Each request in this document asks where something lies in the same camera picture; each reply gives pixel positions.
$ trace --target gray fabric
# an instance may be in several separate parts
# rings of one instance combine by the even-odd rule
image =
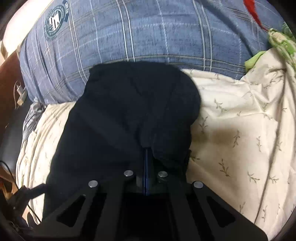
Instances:
[[[24,120],[22,128],[22,144],[28,139],[30,133],[36,129],[38,121],[40,120],[44,111],[45,106],[38,102],[38,99],[35,98]]]

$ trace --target bedding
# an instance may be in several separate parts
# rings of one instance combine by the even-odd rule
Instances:
[[[281,28],[266,0],[255,4],[267,29]],[[30,99],[47,105],[76,101],[100,63],[166,62],[240,79],[243,63],[268,48],[243,0],[54,0],[24,39],[20,67]]]
[[[25,117],[22,127],[22,144],[28,139],[29,134],[35,130],[42,113],[45,111],[45,106],[34,99],[34,102],[30,105],[28,113]]]
[[[183,71],[202,98],[200,116],[191,129],[187,181],[204,182],[271,240],[296,203],[293,68],[273,48],[240,81],[195,69]],[[73,105],[47,107],[22,147],[18,185],[32,188],[46,181]],[[30,203],[40,218],[43,201],[41,196]]]

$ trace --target white wall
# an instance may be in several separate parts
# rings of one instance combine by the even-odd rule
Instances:
[[[11,55],[24,40],[39,16],[53,0],[28,0],[9,21],[3,43]]]
[[[3,62],[4,62],[4,57],[0,52],[0,66],[3,64]]]

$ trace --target green fabric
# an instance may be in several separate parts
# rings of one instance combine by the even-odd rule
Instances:
[[[271,28],[268,35],[272,47],[276,48],[296,71],[296,42],[287,24],[283,25],[283,33]]]
[[[282,32],[274,28],[268,30],[268,41],[272,47],[276,48],[280,55],[293,67],[296,72],[296,40],[288,25],[284,23]],[[258,52],[255,56],[247,60],[244,65],[248,72],[265,51]]]
[[[255,63],[257,62],[257,60],[260,58],[261,55],[263,55],[266,51],[260,51],[258,52],[256,55],[254,55],[252,58],[250,58],[249,60],[247,60],[244,65],[246,67],[246,72],[248,72],[251,68],[253,68],[253,66],[255,65]]]
[[[283,25],[283,29],[282,29],[283,33],[285,35],[287,35],[290,39],[292,39],[294,42],[296,42],[296,39],[294,38],[291,30],[289,29],[288,25],[286,23],[284,23]]]

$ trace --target black cable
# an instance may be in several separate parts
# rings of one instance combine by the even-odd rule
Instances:
[[[8,169],[8,171],[9,171],[9,173],[10,173],[12,179],[13,179],[13,182],[14,182],[15,186],[19,190],[18,185],[17,185],[17,182],[15,181],[15,178],[13,177],[13,174],[10,171],[10,168],[8,167],[8,165],[4,161],[1,161],[1,160],[0,160],[0,163],[3,163],[6,166],[6,168]],[[41,220],[39,219],[39,217],[37,216],[37,214],[33,211],[33,209],[29,206],[29,204],[27,204],[27,206],[31,210],[31,212],[35,215],[35,217],[38,219],[38,221],[41,223]]]

